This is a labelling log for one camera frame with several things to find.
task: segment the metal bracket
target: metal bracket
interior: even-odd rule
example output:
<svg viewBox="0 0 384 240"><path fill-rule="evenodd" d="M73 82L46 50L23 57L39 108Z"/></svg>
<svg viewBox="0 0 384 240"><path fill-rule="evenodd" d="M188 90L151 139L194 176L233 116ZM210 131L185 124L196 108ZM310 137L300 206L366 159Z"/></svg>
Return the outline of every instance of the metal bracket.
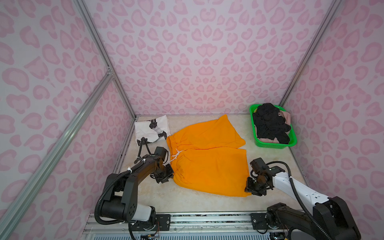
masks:
<svg viewBox="0 0 384 240"><path fill-rule="evenodd" d="M89 13L87 5L85 4L84 0L73 0L73 2L76 5L81 17L83 18L85 26L87 27L89 33L91 34L93 41L95 42L96 48L99 50L100 57L103 59L105 66L108 69L107 73L108 74L112 73L112 75L114 75L115 71L114 71L112 62L108 57L106 48L103 45L103 42L101 41L101 38L100 38L98 31L94 25L93 18L91 16L91 14ZM136 116L135 116L135 113L132 109L132 105L129 102L128 96L127 96L126 92L124 91L124 88L122 87L119 78L117 76L114 76L113 81L115 82L115 85L118 89L119 95L123 99L123 103L127 107L132 118L135 118Z"/></svg>
<svg viewBox="0 0 384 240"><path fill-rule="evenodd" d="M270 229L266 223L265 213L250 214L253 230L265 230Z"/></svg>
<svg viewBox="0 0 384 240"><path fill-rule="evenodd" d="M169 231L170 226L170 214L156 214L156 223L151 231L156 231L159 225L159 231ZM147 231L139 223L135 223L132 226L132 231Z"/></svg>

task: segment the pink leopard print wall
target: pink leopard print wall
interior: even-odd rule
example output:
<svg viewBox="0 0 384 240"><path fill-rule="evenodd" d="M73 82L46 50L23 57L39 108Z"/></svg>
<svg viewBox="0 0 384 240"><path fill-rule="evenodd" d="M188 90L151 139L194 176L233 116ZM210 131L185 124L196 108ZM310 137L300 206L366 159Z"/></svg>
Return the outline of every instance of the pink leopard print wall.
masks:
<svg viewBox="0 0 384 240"><path fill-rule="evenodd" d="M86 0L136 114L278 104L331 0Z"/></svg>
<svg viewBox="0 0 384 240"><path fill-rule="evenodd" d="M73 7L0 3L0 217L106 73Z"/></svg>
<svg viewBox="0 0 384 240"><path fill-rule="evenodd" d="M347 201L364 240L384 239L383 12L346 1L285 106L311 186Z"/></svg>
<svg viewBox="0 0 384 240"><path fill-rule="evenodd" d="M110 83L10 240L79 239L131 121Z"/></svg>

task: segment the white robotic arm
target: white robotic arm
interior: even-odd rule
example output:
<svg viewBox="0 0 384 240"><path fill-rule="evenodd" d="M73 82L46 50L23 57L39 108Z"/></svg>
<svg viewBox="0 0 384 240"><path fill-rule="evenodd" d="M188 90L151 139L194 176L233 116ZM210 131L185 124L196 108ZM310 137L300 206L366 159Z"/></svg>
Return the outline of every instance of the white robotic arm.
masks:
<svg viewBox="0 0 384 240"><path fill-rule="evenodd" d="M292 191L291 184L289 182L289 176L286 172L279 172L274 177L272 177L273 186L277 189L288 194L291 198L296 200L296 197ZM313 207L316 203L325 203L328 202L328 196L316 192L312 188L302 184L293 178L293 182L296 187L296 191L300 196L300 199L303 201L305 207L307 207L308 211L313 214Z"/></svg>
<svg viewBox="0 0 384 240"><path fill-rule="evenodd" d="M268 166L276 163L284 164L288 173L278 166ZM265 215L270 228L286 225L290 228L289 232L299 229L316 240L361 239L359 229L344 200L339 197L330 198L295 180L285 162L273 161L266 164L262 158L257 158L250 164L252 177L247 179L246 192L262 196L266 195L268 189L277 188L297 200L304 211L292 209L284 203L272 205L267 208Z"/></svg>

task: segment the marble pattern surface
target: marble pattern surface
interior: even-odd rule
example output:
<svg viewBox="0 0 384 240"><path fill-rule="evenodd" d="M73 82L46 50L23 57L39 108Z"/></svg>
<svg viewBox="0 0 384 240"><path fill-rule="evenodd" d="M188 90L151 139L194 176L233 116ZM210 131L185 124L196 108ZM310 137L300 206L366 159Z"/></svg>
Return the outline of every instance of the marble pattern surface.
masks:
<svg viewBox="0 0 384 240"><path fill-rule="evenodd" d="M219 115L169 116L169 128L171 134L174 134L189 125L218 119L219 117ZM139 121L153 118L155 117L140 117ZM265 162L284 161L290 166L292 176L304 183L304 179L288 148L260 148L255 145L249 115L229 115L228 119L246 142L241 148L247 150L248 162L258 157L263 158ZM139 151L139 146L134 141L133 137L121 171L133 166ZM148 146L152 152L156 149L156 146L165 147L169 150L166 141L152 143ZM146 149L143 148L142 155L146 153ZM138 202L154 206L157 212L255 211L266 210L267 207L279 202L283 202L293 209L300 209L296 200L277 189L268 191L267 196L262 197L254 195L244 198L227 197L186 189L175 184L172 179L167 183L157 184L150 177L145 178L139 185Z"/></svg>

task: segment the cable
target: cable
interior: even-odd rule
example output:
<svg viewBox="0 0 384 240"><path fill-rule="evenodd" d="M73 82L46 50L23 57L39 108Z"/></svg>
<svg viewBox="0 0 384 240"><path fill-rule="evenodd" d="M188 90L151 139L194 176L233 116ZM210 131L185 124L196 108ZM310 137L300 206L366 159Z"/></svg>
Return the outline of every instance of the cable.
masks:
<svg viewBox="0 0 384 240"><path fill-rule="evenodd" d="M142 137L142 138L141 138L141 141L140 141L139 153L138 153L137 157L140 157L140 155L141 155L141 149L142 149L142 147L143 147L143 138L144 138L144 137Z"/></svg>
<svg viewBox="0 0 384 240"><path fill-rule="evenodd" d="M156 222L157 223L157 231L155 232L155 234L153 236L156 236L156 233L159 235L159 238L160 238L160 223L159 222Z"/></svg>
<svg viewBox="0 0 384 240"><path fill-rule="evenodd" d="M289 230L288 230L288 227L287 227L287 225L285 225L285 224L283 224L283 233L284 233L284 235L285 235L285 239L288 239L288 233L289 233Z"/></svg>
<svg viewBox="0 0 384 240"><path fill-rule="evenodd" d="M136 240L135 236L133 235L133 232L132 232L132 228L131 228L131 224L130 224L130 223L128 224L128 230L129 230L129 234L131 235L131 239L132 239L132 240Z"/></svg>
<svg viewBox="0 0 384 240"><path fill-rule="evenodd" d="M147 140L145 140L145 146L147 147L147 150L148 150L148 154L149 154L149 155L152 155L151 151L149 150L149 147L148 147L148 143L147 143Z"/></svg>
<svg viewBox="0 0 384 240"><path fill-rule="evenodd" d="M163 164L166 164L168 162L168 158L169 158L169 154L168 154L168 150L167 150L167 160L165 162L163 162Z"/></svg>
<svg viewBox="0 0 384 240"><path fill-rule="evenodd" d="M268 228L267 228L267 227L265 228L265 232L260 232L258 229L256 229L256 231L257 231L258 233L260 233L260 234L266 234L266 232L268 231Z"/></svg>
<svg viewBox="0 0 384 240"><path fill-rule="evenodd" d="M293 230L295 230L294 227L291 227L291 228L289 229L289 231L288 231L288 236L287 236L288 240L292 240L292 238L291 238L291 234L292 234Z"/></svg>
<svg viewBox="0 0 384 240"><path fill-rule="evenodd" d="M253 175L253 173L254 173L254 171L251 170L251 173L250 173L251 177L253 177L253 178L257 178L257 176L256 176L256 175Z"/></svg>
<svg viewBox="0 0 384 240"><path fill-rule="evenodd" d="M266 165L269 165L269 164L272 164L272 163L280 163L280 164L284 164L285 167L287 168L287 171L288 171L288 176L289 176L289 182L291 184L291 187L292 187L292 191L293 191L293 194L295 195L296 197L296 200L297 202L300 204L301 208L304 210L305 214L308 216L308 218L316 225L316 227L321 231L322 234L324 234L324 236L328 239L328 240L333 240L329 235L328 233L320 226L320 224L313 218L312 214L308 211L308 209L305 207L303 201L300 199L300 196L299 194L297 193L297 190L295 188L295 184L293 183L293 177L291 175L291 169L289 168L288 164L286 164L285 162L282 162L282 161L272 161L272 162L269 162L269 163L266 163Z"/></svg>
<svg viewBox="0 0 384 240"><path fill-rule="evenodd" d="M96 206L95 206L95 211L94 211L94 217L95 217L95 220L96 222L98 222L99 224L102 224L102 225L109 225L109 224L115 224L115 223L119 223L119 222L124 222L124 220L110 220L110 221L105 221L103 219L100 218L100 212L101 212L101 203L103 202L103 199L105 197L105 195L107 194L107 192L116 185L116 183L122 179L123 177L125 176L128 176L129 174L131 174L131 172L134 172L136 171L137 169L139 169L141 166L143 166L144 164L144 161L141 161L139 164L136 164L135 166L132 167L132 171L131 170L127 170L125 172L122 172L120 173L114 180L112 180L112 182L110 182L108 184L108 186L105 188L105 190L103 191L103 193L100 195L100 198L99 200L96 202Z"/></svg>

